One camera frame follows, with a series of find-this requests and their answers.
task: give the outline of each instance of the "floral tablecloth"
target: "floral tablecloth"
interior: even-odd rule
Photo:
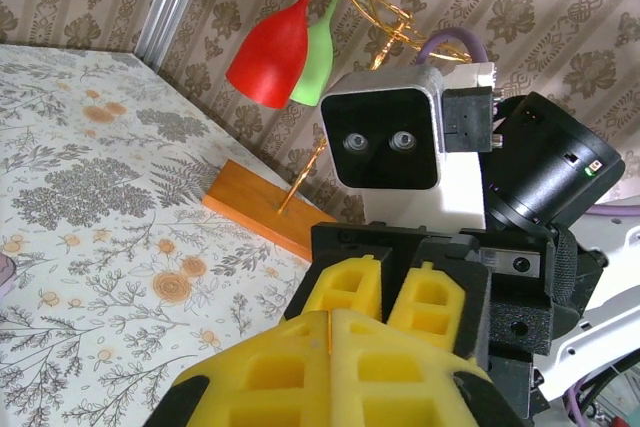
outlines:
[[[0,425],[142,425],[189,365],[277,322],[307,263],[200,200],[283,182],[130,54],[0,46]]]

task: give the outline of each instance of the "purple cable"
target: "purple cable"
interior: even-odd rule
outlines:
[[[569,410],[573,414],[574,422],[578,427],[587,427],[587,422],[584,420],[584,416],[582,415],[582,412],[580,412],[580,406],[578,405],[578,391],[585,380],[587,380],[587,377],[580,379],[574,385],[569,387],[566,394],[568,397],[567,400],[569,401]]]
[[[476,34],[464,27],[447,27],[446,29],[438,30],[427,39],[418,53],[416,64],[424,64],[429,54],[433,52],[438,45],[450,39],[459,40],[464,44],[467,52],[469,52],[471,56],[471,62],[489,62],[487,51],[484,50],[484,45],[482,45],[482,42]]]
[[[587,210],[589,215],[611,215],[613,217],[640,217],[640,205],[594,205]]]

